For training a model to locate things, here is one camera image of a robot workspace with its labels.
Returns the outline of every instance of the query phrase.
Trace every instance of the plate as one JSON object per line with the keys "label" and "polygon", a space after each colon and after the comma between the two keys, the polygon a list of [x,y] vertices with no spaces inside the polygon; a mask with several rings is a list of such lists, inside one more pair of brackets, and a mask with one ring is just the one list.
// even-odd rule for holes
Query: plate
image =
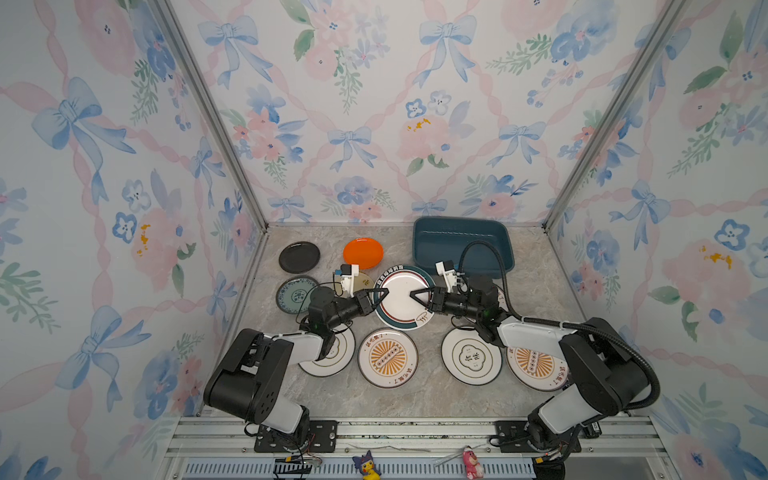
{"label": "plate", "polygon": [[291,243],[283,248],[277,262],[288,273],[304,273],[315,268],[320,261],[320,249],[311,242]]}
{"label": "plate", "polygon": [[453,329],[442,340],[442,362],[459,382],[485,385],[502,370],[502,351],[474,330]]}
{"label": "plate", "polygon": [[344,263],[356,264],[361,270],[373,268],[384,258],[384,247],[373,238],[356,238],[344,247]]}
{"label": "plate", "polygon": [[306,295],[316,286],[317,280],[307,275],[295,276],[287,280],[275,293],[277,308],[292,315],[306,312],[310,309],[309,300],[305,301]]}
{"label": "plate", "polygon": [[328,356],[314,362],[301,362],[299,366],[311,376],[331,376],[344,370],[349,365],[355,354],[355,334],[346,325],[339,325],[335,329],[336,338]]}
{"label": "plate", "polygon": [[[333,281],[338,282],[333,284],[333,289],[336,291],[336,295],[341,296],[344,293],[341,289],[341,277],[333,274]],[[370,276],[367,276],[364,273],[358,273],[355,277],[355,283],[352,285],[352,293],[364,288],[373,288],[373,280],[371,280]]]}
{"label": "plate", "polygon": [[[375,288],[389,289],[389,295],[376,307],[376,315],[387,326],[397,330],[413,330],[426,325],[435,313],[419,305],[410,295],[411,291],[427,286],[435,286],[435,282],[417,266],[395,265],[388,268],[376,281]],[[381,295],[374,293],[373,301],[378,302]],[[419,298],[426,302],[429,293],[422,293]]]}
{"label": "plate", "polygon": [[507,363],[512,373],[532,389],[553,392],[563,388],[568,379],[565,360],[529,349],[507,349]]}
{"label": "plate", "polygon": [[405,333],[381,329],[362,341],[357,362],[366,380],[383,389],[393,389],[413,378],[419,351]]}

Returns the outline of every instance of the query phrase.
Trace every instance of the toy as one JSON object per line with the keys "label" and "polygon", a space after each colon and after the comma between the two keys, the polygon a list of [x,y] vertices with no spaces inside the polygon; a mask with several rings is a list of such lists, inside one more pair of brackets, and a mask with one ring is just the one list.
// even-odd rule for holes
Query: toy
{"label": "toy", "polygon": [[485,469],[478,461],[475,453],[469,447],[464,447],[464,465],[467,467],[467,478],[469,478],[469,480],[483,478],[485,476]]}
{"label": "toy", "polygon": [[373,455],[371,455],[370,450],[362,457],[352,457],[352,460],[355,462],[355,467],[362,473],[362,480],[381,479],[381,472],[376,470],[376,466],[373,464]]}

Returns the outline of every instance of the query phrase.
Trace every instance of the black cable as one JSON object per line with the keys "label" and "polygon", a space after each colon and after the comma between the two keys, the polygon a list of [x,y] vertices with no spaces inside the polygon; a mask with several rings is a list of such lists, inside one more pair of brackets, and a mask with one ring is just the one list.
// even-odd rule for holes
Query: black cable
{"label": "black cable", "polygon": [[645,375],[645,377],[648,379],[648,382],[650,383],[650,393],[648,393],[648,396],[639,402],[628,403],[624,409],[626,410],[644,409],[646,407],[653,405],[659,399],[659,397],[661,396],[661,384],[659,383],[659,379],[656,376],[656,372],[654,371],[653,367],[651,367],[650,363],[648,363],[648,361],[645,358],[643,358],[642,355],[637,353],[622,338],[617,337],[615,335],[611,335],[610,333],[603,332],[602,330],[596,329],[593,326],[589,326],[589,325],[581,325],[580,323],[560,323],[560,322],[555,322],[554,320],[531,318],[531,317],[523,318],[517,312],[515,312],[515,309],[512,307],[512,303],[509,300],[507,276],[506,276],[506,272],[504,271],[504,261],[502,260],[502,256],[501,254],[499,254],[498,250],[496,250],[496,248],[490,243],[484,240],[475,240],[470,242],[466,247],[464,247],[464,251],[462,251],[462,256],[458,261],[459,272],[463,273],[462,268],[464,266],[464,257],[467,254],[467,251],[469,250],[469,248],[472,247],[473,245],[485,245],[487,248],[490,249],[491,252],[493,252],[494,256],[496,257],[496,261],[498,262],[498,269],[502,273],[502,286],[504,288],[504,300],[507,302],[507,311],[514,318],[518,320],[522,320],[527,323],[538,323],[539,325],[559,326],[561,328],[579,330],[579,331],[590,333],[594,336],[599,336],[603,339],[606,339],[608,342],[613,343],[615,346],[629,353],[629,355],[635,360],[635,362],[638,364],[640,369],[643,371],[643,374]]}
{"label": "black cable", "polygon": [[469,242],[467,246],[464,247],[464,251],[462,251],[462,256],[458,260],[458,271],[460,273],[464,273],[464,268],[463,268],[464,257],[466,256],[470,247],[474,245],[485,245],[491,252],[493,252],[493,255],[496,257],[496,261],[498,262],[498,271],[502,274],[502,289],[504,291],[504,301],[507,303],[507,311],[514,318],[520,320],[522,317],[520,316],[519,313],[515,312],[514,308],[512,308],[512,302],[509,299],[509,287],[507,285],[507,272],[504,270],[504,260],[502,260],[502,255],[498,252],[498,250],[496,250],[496,247],[486,242],[485,240],[474,240],[472,242]]}
{"label": "black cable", "polygon": [[537,323],[539,325],[557,326],[557,327],[562,327],[564,329],[579,330],[581,332],[590,333],[591,335],[599,336],[602,339],[605,339],[608,342],[613,343],[615,346],[629,353],[629,355],[634,359],[634,361],[643,371],[645,378],[648,379],[648,382],[650,383],[650,393],[648,393],[648,396],[645,397],[645,399],[642,399],[639,402],[628,403],[627,406],[624,407],[625,410],[644,409],[646,407],[653,405],[661,396],[661,384],[659,383],[659,378],[656,376],[656,372],[654,371],[653,367],[651,367],[650,363],[648,363],[648,361],[645,358],[643,358],[643,356],[640,353],[637,353],[637,351],[635,351],[635,349],[629,346],[622,338],[612,335],[610,333],[604,332],[600,329],[596,329],[591,325],[583,325],[580,323],[569,323],[569,322],[561,323],[561,322],[555,322],[554,320],[531,318],[529,316],[522,319],[522,321],[526,323]]}
{"label": "black cable", "polygon": [[309,292],[307,292],[307,293],[306,293],[306,295],[304,296],[303,300],[301,300],[301,306],[299,307],[299,312],[296,314],[296,318],[295,318],[295,319],[293,319],[293,321],[295,321],[296,323],[299,323],[299,324],[301,324],[301,322],[299,321],[299,315],[301,314],[301,312],[302,312],[302,311],[304,311],[304,302],[306,302],[306,299],[308,299],[308,298],[310,297],[310,295],[312,294],[312,291],[313,291],[313,290],[315,290],[315,288],[317,288],[318,286],[322,286],[322,285],[330,285],[330,284],[337,284],[337,283],[338,283],[339,285],[341,285],[341,283],[340,283],[340,282],[336,282],[336,281],[334,280],[333,282],[322,282],[322,283],[318,283],[317,285],[315,285],[315,286],[313,286],[312,288],[310,288],[310,291],[309,291]]}

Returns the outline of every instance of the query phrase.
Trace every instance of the mounting plate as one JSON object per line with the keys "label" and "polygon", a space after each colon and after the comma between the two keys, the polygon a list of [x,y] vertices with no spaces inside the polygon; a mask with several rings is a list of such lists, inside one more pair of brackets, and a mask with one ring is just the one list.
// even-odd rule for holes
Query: mounting plate
{"label": "mounting plate", "polygon": [[[339,423],[335,420],[310,420],[310,436],[312,442],[308,449],[312,453],[333,453],[336,450],[336,429]],[[259,425],[256,435],[256,444],[253,445],[256,453],[286,453],[295,452],[295,445],[286,445],[272,430]]]}
{"label": "mounting plate", "polygon": [[[528,424],[528,420],[498,420],[494,422],[496,427],[496,435],[503,442],[505,439],[513,439],[517,436],[523,436],[525,434],[525,426]],[[534,449],[528,440],[522,440],[519,443],[502,444],[500,447],[502,453],[543,453]],[[574,445],[572,452],[578,453],[581,451],[581,444],[576,439],[576,445]]]}

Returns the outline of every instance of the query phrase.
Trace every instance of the pikachu figurine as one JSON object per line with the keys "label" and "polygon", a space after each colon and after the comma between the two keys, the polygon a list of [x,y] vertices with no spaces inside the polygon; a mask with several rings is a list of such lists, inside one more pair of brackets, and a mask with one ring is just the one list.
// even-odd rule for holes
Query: pikachu figurine
{"label": "pikachu figurine", "polygon": [[369,450],[362,457],[352,457],[355,467],[362,473],[362,480],[381,480],[381,472],[373,464],[373,455]]}

